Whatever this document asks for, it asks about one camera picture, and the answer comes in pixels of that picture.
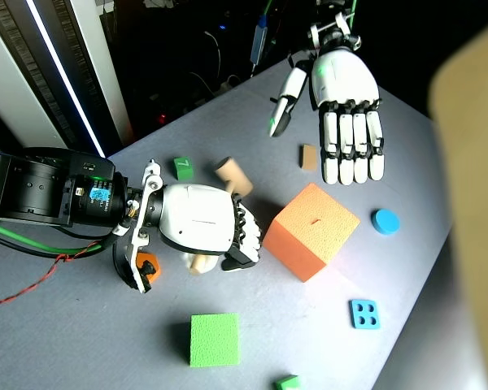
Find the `small green block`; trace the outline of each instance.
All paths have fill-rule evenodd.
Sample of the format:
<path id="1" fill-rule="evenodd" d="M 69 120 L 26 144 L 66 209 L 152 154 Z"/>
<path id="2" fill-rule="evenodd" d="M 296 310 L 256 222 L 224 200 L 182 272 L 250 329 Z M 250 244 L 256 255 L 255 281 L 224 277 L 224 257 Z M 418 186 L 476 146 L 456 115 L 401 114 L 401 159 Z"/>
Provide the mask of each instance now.
<path id="1" fill-rule="evenodd" d="M 278 390 L 302 390 L 298 376 L 291 375 L 277 382 Z"/>
<path id="2" fill-rule="evenodd" d="M 189 158 L 174 158 L 173 164 L 176 166 L 176 175 L 178 180 L 188 180 L 194 177 L 194 166 Z"/>
<path id="3" fill-rule="evenodd" d="M 190 367 L 234 366 L 239 362 L 238 314 L 192 315 Z"/>

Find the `led light strip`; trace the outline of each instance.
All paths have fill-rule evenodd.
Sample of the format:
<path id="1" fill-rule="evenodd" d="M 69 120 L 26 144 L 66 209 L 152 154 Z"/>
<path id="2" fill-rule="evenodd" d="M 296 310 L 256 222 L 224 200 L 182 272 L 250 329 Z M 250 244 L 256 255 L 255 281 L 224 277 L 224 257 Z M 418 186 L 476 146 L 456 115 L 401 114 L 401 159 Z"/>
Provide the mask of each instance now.
<path id="1" fill-rule="evenodd" d="M 56 50 L 54 49 L 54 46 L 52 44 L 52 41 L 49 38 L 49 34 L 47 33 L 46 26 L 43 24 L 41 21 L 40 14 L 38 13 L 38 9 L 34 5 L 33 0 L 25 0 L 29 10 L 31 11 L 31 14 L 33 15 L 34 21 L 36 22 L 36 25 L 38 26 L 38 29 L 40 30 L 41 36 L 43 37 L 43 41 L 46 43 L 47 49 L 49 50 L 50 56 L 52 57 L 54 64 L 56 65 L 56 68 L 58 69 L 59 75 L 62 78 L 63 83 L 65 84 L 65 87 L 67 88 L 67 91 L 69 95 L 71 95 L 72 102 L 74 103 L 74 106 L 78 110 L 78 113 L 80 114 L 81 120 L 83 121 L 83 124 L 85 125 L 87 132 L 89 132 L 90 138 L 92 139 L 92 142 L 94 143 L 94 146 L 96 146 L 96 150 L 98 151 L 99 155 L 101 157 L 105 157 L 105 154 L 103 153 L 103 149 L 101 148 L 98 138 L 96 138 L 96 135 L 94 134 L 94 131 L 92 130 L 92 127 L 90 126 L 89 120 L 87 119 L 85 112 L 83 111 L 83 108 L 81 107 L 80 101 L 78 100 L 78 97 L 76 96 L 76 93 L 74 92 L 74 88 L 71 85 L 71 82 L 69 81 L 67 77 L 67 73 L 65 73 L 65 69 L 63 69 L 63 65 L 61 61 L 59 60 L 58 54 L 56 53 Z"/>

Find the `red wire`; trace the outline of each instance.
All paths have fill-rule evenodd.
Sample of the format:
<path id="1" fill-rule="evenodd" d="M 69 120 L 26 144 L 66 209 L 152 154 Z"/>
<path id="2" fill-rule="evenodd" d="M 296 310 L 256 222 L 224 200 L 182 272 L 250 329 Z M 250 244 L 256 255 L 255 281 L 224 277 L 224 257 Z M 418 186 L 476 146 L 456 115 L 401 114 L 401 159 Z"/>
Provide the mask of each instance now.
<path id="1" fill-rule="evenodd" d="M 22 296 L 22 295 L 24 295 L 26 293 L 30 293 L 31 291 L 34 291 L 36 289 L 36 287 L 38 287 L 41 283 L 43 283 L 44 281 L 46 281 L 47 279 L 49 279 L 49 277 L 52 276 L 55 273 L 56 268 L 58 268 L 58 263 L 62 259 L 63 259 L 63 262 L 71 262 L 72 260 L 76 259 L 81 254 L 84 254 L 87 250 L 89 250 L 89 248 L 92 245 L 96 245 L 97 243 L 98 243 L 97 241 L 90 243 L 89 246 L 87 246 L 86 248 L 84 248 L 81 252 L 76 253 L 72 257 L 69 257 L 68 254 L 64 254 L 64 253 L 59 254 L 56 257 L 56 260 L 54 260 L 53 265 L 50 266 L 49 270 L 37 282 L 35 282 L 35 283 L 31 284 L 30 286 L 28 286 L 28 287 L 26 287 L 26 288 L 18 291 L 15 295 L 10 295 L 7 298 L 1 299 L 0 300 L 0 305 L 3 304 L 3 303 L 13 302 L 17 297 L 20 297 L 20 296 Z"/>

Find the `blue label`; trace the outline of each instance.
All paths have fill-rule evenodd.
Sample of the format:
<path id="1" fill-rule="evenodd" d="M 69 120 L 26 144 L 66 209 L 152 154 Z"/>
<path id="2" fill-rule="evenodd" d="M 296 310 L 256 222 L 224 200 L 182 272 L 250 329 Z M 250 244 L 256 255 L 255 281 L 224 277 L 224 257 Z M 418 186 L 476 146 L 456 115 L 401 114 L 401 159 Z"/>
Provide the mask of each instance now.
<path id="1" fill-rule="evenodd" d="M 92 187 L 89 196 L 90 199 L 92 199 L 93 201 L 105 202 L 108 201 L 110 195 L 111 195 L 111 190 L 108 188 Z"/>

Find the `blue disc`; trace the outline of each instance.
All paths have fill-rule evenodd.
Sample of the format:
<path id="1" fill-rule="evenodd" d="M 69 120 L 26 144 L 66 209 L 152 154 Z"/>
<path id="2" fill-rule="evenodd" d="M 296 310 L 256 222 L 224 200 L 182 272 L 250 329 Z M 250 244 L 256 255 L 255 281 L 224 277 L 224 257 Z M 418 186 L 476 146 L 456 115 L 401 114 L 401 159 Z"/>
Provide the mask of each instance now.
<path id="1" fill-rule="evenodd" d="M 373 225 L 376 230 L 386 236 L 399 230 L 399 218 L 392 211 L 381 209 L 373 213 Z"/>

